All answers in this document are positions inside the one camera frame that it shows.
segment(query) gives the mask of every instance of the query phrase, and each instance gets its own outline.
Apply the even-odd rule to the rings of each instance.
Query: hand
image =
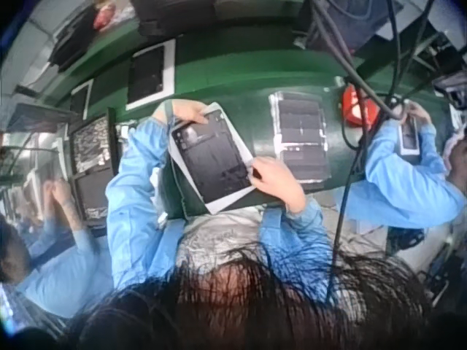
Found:
[[[72,188],[70,187],[69,183],[63,179],[55,181],[55,186],[52,193],[61,206],[73,198]]]
[[[409,107],[404,106],[403,104],[398,104],[397,106],[394,107],[393,113],[401,117],[401,119],[399,120],[399,124],[403,125],[406,123],[407,116],[408,116],[407,114],[408,110],[409,110]]]
[[[420,106],[417,102],[410,101],[408,105],[408,111],[410,115],[417,118],[420,125],[433,124],[431,117],[428,112]]]
[[[293,213],[297,214],[305,209],[304,190],[283,162],[271,157],[257,157],[252,166],[261,175],[261,179],[250,177],[254,187],[278,197]]]
[[[47,180],[44,182],[42,186],[44,192],[44,202],[47,204],[53,200],[53,189],[55,188],[55,184],[53,181]]]
[[[171,100],[172,111],[174,116],[186,121],[196,122],[200,124],[207,124],[207,119],[203,116],[202,112],[207,107],[206,104],[203,104],[199,101],[191,100]],[[167,116],[164,111],[164,108],[157,108],[153,117],[163,124],[167,124]]]

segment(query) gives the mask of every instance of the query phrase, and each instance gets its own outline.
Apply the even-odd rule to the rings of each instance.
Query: blue uniform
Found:
[[[385,122],[368,150],[366,180],[350,188],[346,217],[396,228],[429,228],[456,218],[466,197],[446,181],[435,137],[433,125],[420,128],[422,160],[413,166],[395,153],[398,122]],[[334,194],[340,206],[344,189]]]
[[[107,187],[107,232],[117,289],[142,283],[150,277],[163,277],[176,262],[185,220],[171,220],[161,230],[157,225],[158,213],[151,201],[157,193],[150,183],[150,175],[154,168],[166,165],[168,133],[169,127],[154,118],[142,123],[129,139],[129,148],[120,161],[119,174]],[[307,263],[329,261],[331,250],[322,213],[312,199],[300,214],[287,213],[282,208],[265,210],[259,239],[268,248],[275,273],[288,281],[292,273],[281,269],[279,255],[290,255],[312,244],[315,249],[308,249],[298,262],[302,262],[303,271],[306,271]],[[321,294],[327,285],[327,276],[313,277],[315,280],[309,281],[309,285],[314,288],[314,293]]]
[[[61,232],[54,219],[46,219],[38,241],[29,248],[31,257],[44,253]],[[107,238],[96,240],[87,230],[74,232],[73,237],[74,246],[35,267],[16,286],[43,310],[65,318],[95,305],[113,290]]]

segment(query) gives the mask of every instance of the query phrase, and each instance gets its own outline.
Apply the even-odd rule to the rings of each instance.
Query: black tablet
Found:
[[[211,203],[251,184],[222,111],[205,118],[208,124],[185,124],[172,137],[203,201]]]

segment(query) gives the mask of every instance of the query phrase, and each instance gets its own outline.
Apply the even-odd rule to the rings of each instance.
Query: black hair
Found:
[[[214,273],[189,260],[162,279],[116,292],[77,316],[62,349],[416,349],[430,305],[401,261],[339,253],[331,302],[329,259],[311,244],[293,254],[254,245]],[[223,271],[227,277],[218,278]],[[232,284],[231,291],[225,286]]]

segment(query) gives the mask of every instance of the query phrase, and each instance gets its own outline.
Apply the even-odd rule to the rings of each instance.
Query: blue sleeve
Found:
[[[436,128],[433,124],[423,125],[420,128],[422,162],[421,166],[426,166],[435,174],[446,173],[446,166],[443,158],[436,151]]]
[[[267,209],[260,241],[268,247],[277,277],[314,300],[325,300],[332,250],[321,208],[313,197],[307,196],[306,208],[299,214]]]
[[[399,209],[420,212],[426,208],[451,207],[449,193],[395,152],[398,121],[383,124],[368,150],[366,179],[375,184],[388,202]]]
[[[323,225],[323,212],[318,202],[312,197],[306,197],[306,207],[299,214],[287,212],[283,217],[289,226],[296,232],[302,241],[320,236],[327,239],[326,229]]]
[[[49,249],[58,240],[58,230],[55,217],[45,218],[42,229],[39,231],[39,237],[29,247],[29,254],[37,257]]]
[[[168,127],[150,118],[130,136],[118,175],[107,186],[107,235],[118,289],[146,280],[163,232],[151,197],[154,168],[166,163]]]
[[[98,268],[97,254],[80,252],[69,256],[53,267],[43,268],[40,272],[34,270],[28,277],[33,281],[24,295],[47,312],[71,318],[87,306],[92,295],[90,283]]]
[[[88,229],[78,230],[73,232],[74,242],[80,252],[99,253],[96,239]]]

